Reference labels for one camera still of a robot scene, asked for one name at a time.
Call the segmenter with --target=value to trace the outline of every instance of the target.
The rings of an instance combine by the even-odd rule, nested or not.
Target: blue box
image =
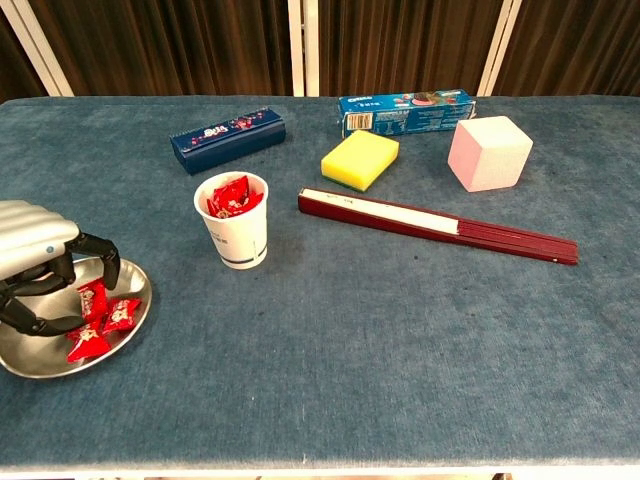
[[[385,136],[453,130],[475,115],[475,106],[464,90],[340,97],[342,137],[356,130]]]
[[[194,173],[284,141],[284,121],[270,108],[169,137],[184,169]]]

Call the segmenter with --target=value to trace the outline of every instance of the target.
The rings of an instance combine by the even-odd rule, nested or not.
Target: red candy wrapper
[[[67,362],[74,363],[83,358],[99,357],[111,350],[111,345],[91,325],[75,330],[77,338],[67,355]]]
[[[140,305],[139,298],[114,299],[109,302],[107,321],[102,329],[103,334],[118,330],[131,330],[136,326],[133,312]]]
[[[207,199],[209,215],[217,218],[235,217],[254,208],[263,196],[262,193],[250,191],[249,178],[244,175],[213,191],[211,198]]]
[[[80,332],[82,332],[82,330],[84,330],[85,328],[89,327],[92,328],[93,330],[95,330],[96,332],[100,332],[100,327],[102,324],[102,318],[91,322],[91,323],[87,323],[86,325],[83,325],[80,328],[76,328],[75,330],[71,330],[70,332],[65,333],[65,336],[71,340],[72,342],[76,342],[78,340],[78,338],[80,337]]]
[[[102,320],[107,313],[107,291],[104,287],[102,278],[97,278],[81,287],[80,301],[82,302],[82,316],[87,323],[93,323]]]

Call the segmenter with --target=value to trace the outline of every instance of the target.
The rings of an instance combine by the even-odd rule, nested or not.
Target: paper cup
[[[216,188],[246,175],[249,189],[264,194],[262,201],[236,217],[217,218],[209,215],[207,198]],[[205,180],[193,196],[193,204],[211,234],[220,259],[228,267],[246,270],[255,267],[267,256],[267,183],[252,173],[226,172]]]

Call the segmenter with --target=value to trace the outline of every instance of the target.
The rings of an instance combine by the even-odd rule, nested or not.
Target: silver tray
[[[80,295],[76,288],[102,276],[103,266],[99,258],[85,258],[74,262],[76,281],[68,287],[40,297],[20,297],[38,317],[44,319],[66,315],[80,315]],[[16,332],[0,323],[0,363],[10,372],[27,378],[53,378],[70,375],[100,363],[110,357],[133,338],[144,323],[151,306],[151,283],[136,264],[121,260],[120,276],[114,290],[107,290],[108,298],[132,298],[142,300],[134,312],[136,326],[128,332],[112,332],[105,338],[111,350],[102,356],[67,362],[72,342],[66,335],[57,337],[31,337]]]

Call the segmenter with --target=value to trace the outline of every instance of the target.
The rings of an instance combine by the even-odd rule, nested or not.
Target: yellow sponge
[[[356,130],[322,159],[322,175],[364,192],[398,156],[400,144]]]

